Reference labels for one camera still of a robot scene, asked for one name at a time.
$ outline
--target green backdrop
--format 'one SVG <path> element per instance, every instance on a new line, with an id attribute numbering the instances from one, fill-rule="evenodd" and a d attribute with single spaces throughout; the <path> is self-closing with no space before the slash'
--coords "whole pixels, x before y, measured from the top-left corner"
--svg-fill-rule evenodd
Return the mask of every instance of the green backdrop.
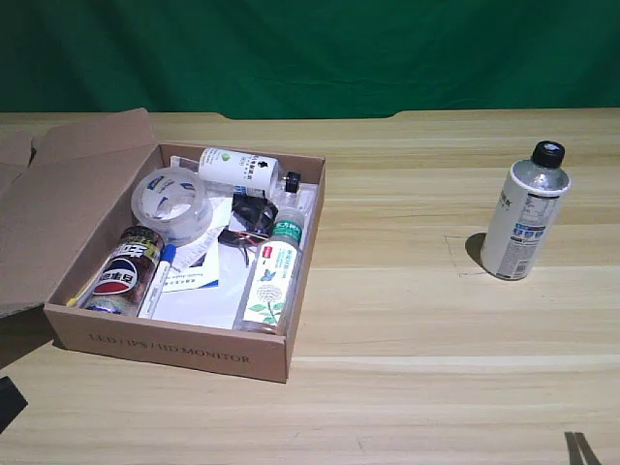
<path id="1" fill-rule="evenodd" d="M 0 111 L 620 106 L 618 0 L 0 1 Z"/>

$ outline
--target box lid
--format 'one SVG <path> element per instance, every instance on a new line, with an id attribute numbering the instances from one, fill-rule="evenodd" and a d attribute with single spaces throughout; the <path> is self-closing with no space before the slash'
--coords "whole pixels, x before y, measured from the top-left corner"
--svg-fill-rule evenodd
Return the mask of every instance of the box lid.
<path id="1" fill-rule="evenodd" d="M 26 136 L 10 139 L 1 160 L 22 173 L 0 198 L 0 318 L 52 295 L 157 146 L 143 108 L 51 129 L 27 170 Z"/>
<path id="2" fill-rule="evenodd" d="M 32 136 L 24 131 L 0 140 L 0 198 L 30 163 Z"/>

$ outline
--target clear plastic bottle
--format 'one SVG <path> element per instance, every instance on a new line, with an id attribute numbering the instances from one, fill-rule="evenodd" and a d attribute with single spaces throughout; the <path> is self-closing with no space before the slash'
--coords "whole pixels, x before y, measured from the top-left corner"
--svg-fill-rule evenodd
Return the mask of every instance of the clear plastic bottle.
<path id="1" fill-rule="evenodd" d="M 270 200 L 282 191 L 297 192 L 300 178 L 275 158 L 217 147 L 204 150 L 198 174 L 205 181 L 235 186 L 236 194 Z"/>
<path id="2" fill-rule="evenodd" d="M 291 315 L 301 263 L 299 243 L 305 218 L 295 196 L 278 205 L 271 238 L 261 244 L 252 263 L 233 329 L 284 334 Z"/>
<path id="3" fill-rule="evenodd" d="M 494 276 L 516 280 L 532 269 L 571 189 L 560 168 L 564 153 L 560 143 L 543 140 L 530 159 L 512 165 L 480 251 L 482 266 Z"/>

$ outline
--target clear tape roll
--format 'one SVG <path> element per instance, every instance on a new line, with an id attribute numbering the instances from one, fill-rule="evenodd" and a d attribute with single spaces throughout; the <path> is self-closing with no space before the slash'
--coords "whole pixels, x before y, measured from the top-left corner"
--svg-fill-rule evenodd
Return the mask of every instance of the clear tape roll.
<path id="1" fill-rule="evenodd" d="M 138 221 L 176 246 L 200 237 L 211 222 L 204 181 L 186 168 L 146 176 L 134 190 L 132 210 Z"/>

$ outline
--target pen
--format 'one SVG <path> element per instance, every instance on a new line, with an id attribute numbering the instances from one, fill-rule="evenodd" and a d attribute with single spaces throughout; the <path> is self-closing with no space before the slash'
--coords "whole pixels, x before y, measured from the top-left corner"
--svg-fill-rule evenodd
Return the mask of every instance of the pen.
<path id="1" fill-rule="evenodd" d="M 144 301 L 139 308 L 139 318 L 153 318 L 153 312 L 155 311 L 159 297 L 162 295 L 162 290 L 164 289 L 168 272 L 171 269 L 174 255 L 176 255 L 176 246 L 168 244 L 164 247 L 162 259 L 157 265 L 151 285 L 148 287 Z"/>

